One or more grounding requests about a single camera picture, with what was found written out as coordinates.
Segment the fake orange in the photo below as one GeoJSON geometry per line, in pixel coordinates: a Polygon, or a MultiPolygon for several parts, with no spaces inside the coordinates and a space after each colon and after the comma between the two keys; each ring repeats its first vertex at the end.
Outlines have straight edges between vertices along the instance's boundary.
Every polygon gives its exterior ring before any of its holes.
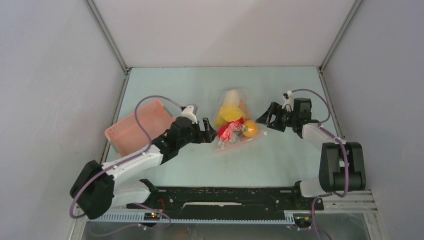
{"type": "Polygon", "coordinates": [[[253,137],[255,137],[256,135],[259,134],[259,131],[260,131],[260,129],[259,129],[259,127],[258,127],[258,125],[256,124],[255,121],[253,121],[253,120],[246,120],[243,123],[242,133],[243,133],[243,135],[245,137],[247,137],[247,138],[253,138],[253,137]]]}

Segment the clear zip top bag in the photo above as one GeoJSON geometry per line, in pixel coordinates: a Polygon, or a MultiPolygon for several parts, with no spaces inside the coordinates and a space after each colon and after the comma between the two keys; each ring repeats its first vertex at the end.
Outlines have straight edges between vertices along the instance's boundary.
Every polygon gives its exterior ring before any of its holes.
{"type": "Polygon", "coordinates": [[[213,126],[217,131],[216,153],[238,148],[268,134],[252,118],[243,88],[223,93],[213,126]]]}

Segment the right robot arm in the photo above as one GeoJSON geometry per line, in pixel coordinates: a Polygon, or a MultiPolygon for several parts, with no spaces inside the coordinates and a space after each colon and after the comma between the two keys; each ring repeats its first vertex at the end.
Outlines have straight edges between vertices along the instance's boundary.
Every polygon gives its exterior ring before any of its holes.
{"type": "Polygon", "coordinates": [[[290,128],[320,151],[318,176],[299,181],[300,190],[290,196],[295,208],[304,209],[311,197],[329,194],[345,197],[349,192],[366,188],[362,145],[335,136],[313,119],[309,98],[286,100],[284,105],[272,102],[256,123],[280,132],[290,128]]]}

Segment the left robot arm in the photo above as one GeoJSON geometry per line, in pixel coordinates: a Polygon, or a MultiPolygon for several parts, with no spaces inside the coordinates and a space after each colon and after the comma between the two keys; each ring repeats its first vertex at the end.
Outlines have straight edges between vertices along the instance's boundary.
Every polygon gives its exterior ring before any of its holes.
{"type": "Polygon", "coordinates": [[[217,131],[208,120],[200,124],[179,116],[163,134],[145,148],[115,161],[99,164],[92,160],[85,164],[70,189],[73,198],[69,214],[76,219],[75,206],[90,220],[97,219],[110,208],[128,204],[142,204],[153,208],[158,202],[158,189],[147,179],[130,183],[128,180],[149,168],[157,167],[176,157],[188,144],[212,143],[217,131]]]}

